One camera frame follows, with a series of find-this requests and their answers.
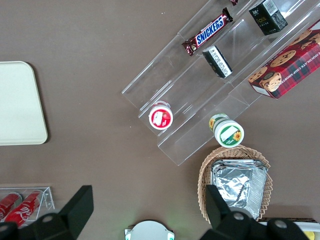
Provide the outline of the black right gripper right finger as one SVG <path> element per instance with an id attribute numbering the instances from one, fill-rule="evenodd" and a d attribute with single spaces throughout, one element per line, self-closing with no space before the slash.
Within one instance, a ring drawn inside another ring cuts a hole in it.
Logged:
<path id="1" fill-rule="evenodd" d="M 307 240 L 308 237 L 292 221 L 271 218 L 260 224 L 243 212 L 231 211 L 215 185 L 205 189 L 206 211 L 211 229 L 202 240 Z"/>

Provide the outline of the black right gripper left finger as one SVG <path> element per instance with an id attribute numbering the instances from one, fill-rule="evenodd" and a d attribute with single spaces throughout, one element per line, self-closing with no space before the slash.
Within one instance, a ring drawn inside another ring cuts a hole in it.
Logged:
<path id="1" fill-rule="evenodd" d="M 28 226 L 0 224 L 2 240 L 76 240 L 94 211 L 93 187 L 83 185 L 58 213 L 48 213 Z"/>

